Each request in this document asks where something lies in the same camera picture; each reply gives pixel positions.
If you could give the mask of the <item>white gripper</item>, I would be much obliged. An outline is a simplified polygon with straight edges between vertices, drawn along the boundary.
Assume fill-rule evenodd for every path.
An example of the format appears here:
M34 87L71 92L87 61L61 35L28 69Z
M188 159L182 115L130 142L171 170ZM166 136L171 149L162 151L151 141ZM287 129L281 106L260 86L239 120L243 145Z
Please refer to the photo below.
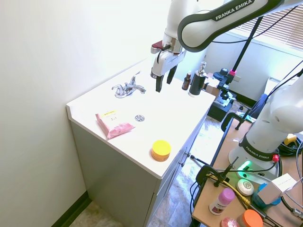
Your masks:
M165 51L158 54L159 57L155 58L151 69L151 77L156 78L157 92L161 92L164 74L168 71L169 74L167 77L167 84L170 84L172 82L177 70L177 66L180 62L183 61L185 55L186 51L183 51L177 55L169 51Z

